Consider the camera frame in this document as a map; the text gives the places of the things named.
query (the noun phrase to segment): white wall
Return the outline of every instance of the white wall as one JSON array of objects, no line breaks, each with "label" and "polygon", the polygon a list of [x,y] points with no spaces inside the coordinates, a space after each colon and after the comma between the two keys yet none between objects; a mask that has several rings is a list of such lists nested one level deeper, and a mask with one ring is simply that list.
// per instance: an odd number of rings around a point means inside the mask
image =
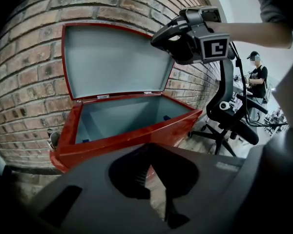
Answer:
[{"label": "white wall", "polygon": [[[209,0],[212,5],[220,8],[223,22],[261,22],[258,0]],[[257,46],[250,43],[235,43],[242,59],[244,73],[252,71],[246,58],[252,51],[257,51],[265,66],[268,75],[280,81],[293,64],[293,45],[291,49],[273,49]]]}]

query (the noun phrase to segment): gray surface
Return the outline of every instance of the gray surface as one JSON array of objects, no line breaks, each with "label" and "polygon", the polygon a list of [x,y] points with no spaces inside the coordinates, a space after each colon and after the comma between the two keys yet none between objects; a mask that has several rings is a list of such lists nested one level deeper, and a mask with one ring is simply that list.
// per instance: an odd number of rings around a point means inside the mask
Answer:
[{"label": "gray surface", "polygon": [[148,38],[101,26],[69,26],[65,31],[73,98],[164,89],[173,60]]},{"label": "gray surface", "polygon": [[162,96],[104,101],[83,106],[76,143],[120,135],[190,110]]}]

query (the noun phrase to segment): brick wall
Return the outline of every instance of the brick wall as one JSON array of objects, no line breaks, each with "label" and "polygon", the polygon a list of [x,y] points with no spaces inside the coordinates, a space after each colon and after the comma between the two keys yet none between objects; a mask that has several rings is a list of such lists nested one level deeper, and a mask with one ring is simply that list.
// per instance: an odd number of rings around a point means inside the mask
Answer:
[{"label": "brick wall", "polygon": [[[21,0],[0,34],[0,154],[19,167],[52,167],[45,139],[72,102],[61,61],[66,22],[105,22],[152,35],[185,6],[205,0]],[[218,63],[175,65],[165,93],[204,109]]]}]

